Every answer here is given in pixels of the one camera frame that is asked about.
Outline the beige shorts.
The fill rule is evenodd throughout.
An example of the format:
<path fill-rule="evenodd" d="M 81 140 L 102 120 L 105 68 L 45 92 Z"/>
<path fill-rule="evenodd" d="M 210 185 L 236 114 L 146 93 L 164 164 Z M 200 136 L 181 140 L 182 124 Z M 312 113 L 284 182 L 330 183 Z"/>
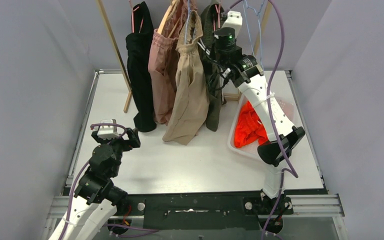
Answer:
<path fill-rule="evenodd" d="M 196 10 L 191 12 L 190 25 L 195 29 L 191 43 L 184 44 L 184 26 L 177 42 L 177 89 L 172 114 L 162 137 L 164 142 L 176 142 L 181 145 L 188 145 L 197 135 L 209 110 L 207 85 L 198 46 L 203 30 L 201 18 Z"/>

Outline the olive green shorts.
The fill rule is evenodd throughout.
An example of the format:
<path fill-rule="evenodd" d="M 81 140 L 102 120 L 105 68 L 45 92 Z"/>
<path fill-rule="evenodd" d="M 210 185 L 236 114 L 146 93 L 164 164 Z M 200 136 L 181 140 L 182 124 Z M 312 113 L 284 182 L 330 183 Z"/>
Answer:
<path fill-rule="evenodd" d="M 207 52 L 211 51 L 213 44 L 213 14 L 214 4 L 217 3 L 221 3 L 221 1 L 212 0 L 200 15 L 201 26 L 203 31 L 203 35 L 200 40 L 201 45 L 206 48 Z M 223 21 L 220 17 L 220 27 L 222 26 L 222 23 Z M 220 76 L 217 73 L 218 67 L 209 60 L 208 53 L 205 52 L 201 47 L 199 47 L 198 49 L 204 70 L 204 77 L 207 87 L 207 96 L 209 99 L 209 107 L 205 124 L 209 130 L 215 132 L 218 130 L 219 127 L 220 111 L 222 107 L 222 93 L 221 91 L 216 91 L 216 89 L 220 87 Z"/>

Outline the orange shorts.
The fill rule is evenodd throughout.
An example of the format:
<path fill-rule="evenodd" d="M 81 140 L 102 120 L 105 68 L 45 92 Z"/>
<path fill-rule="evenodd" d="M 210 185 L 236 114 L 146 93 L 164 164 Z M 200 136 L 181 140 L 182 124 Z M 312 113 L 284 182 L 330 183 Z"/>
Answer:
<path fill-rule="evenodd" d="M 234 130 L 233 144 L 242 148 L 258 141 L 263 145 L 269 141 L 267 131 L 253 106 L 247 101 L 240 109 Z"/>

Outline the light blue wire hanger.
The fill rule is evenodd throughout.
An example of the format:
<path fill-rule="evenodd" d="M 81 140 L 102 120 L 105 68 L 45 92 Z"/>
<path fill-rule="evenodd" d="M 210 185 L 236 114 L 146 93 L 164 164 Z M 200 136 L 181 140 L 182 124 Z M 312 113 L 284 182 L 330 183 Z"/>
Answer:
<path fill-rule="evenodd" d="M 266 5 L 266 0 L 244 0 L 242 3 L 249 52 L 261 65 L 263 64 L 262 20 Z"/>

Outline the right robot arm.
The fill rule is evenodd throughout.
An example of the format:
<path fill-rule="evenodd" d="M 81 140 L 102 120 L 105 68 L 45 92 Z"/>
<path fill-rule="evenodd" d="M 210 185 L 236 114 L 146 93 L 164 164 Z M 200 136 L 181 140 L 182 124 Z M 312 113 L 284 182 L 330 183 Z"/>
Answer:
<path fill-rule="evenodd" d="M 275 213 L 281 207 L 278 195 L 283 192 L 282 170 L 294 170 L 289 165 L 289 157 L 306 132 L 284 113 L 257 59 L 243 54 L 242 48 L 237 46 L 234 28 L 222 27 L 213 33 L 209 59 L 218 64 L 223 84 L 232 83 L 249 101 L 266 130 L 268 140 L 256 149 L 259 158 L 268 166 L 262 188 L 266 196 L 261 199 L 261 207 L 269 214 Z"/>

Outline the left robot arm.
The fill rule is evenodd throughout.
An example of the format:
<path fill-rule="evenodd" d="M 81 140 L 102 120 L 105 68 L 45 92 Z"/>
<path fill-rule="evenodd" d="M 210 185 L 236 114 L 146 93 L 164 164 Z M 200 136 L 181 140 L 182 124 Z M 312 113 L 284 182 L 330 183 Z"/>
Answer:
<path fill-rule="evenodd" d="M 114 185 L 124 152 L 141 146 L 137 128 L 117 123 L 95 123 L 91 137 L 98 143 L 74 178 L 67 210 L 51 240 L 91 240 L 115 213 L 128 207 L 128 193 Z"/>

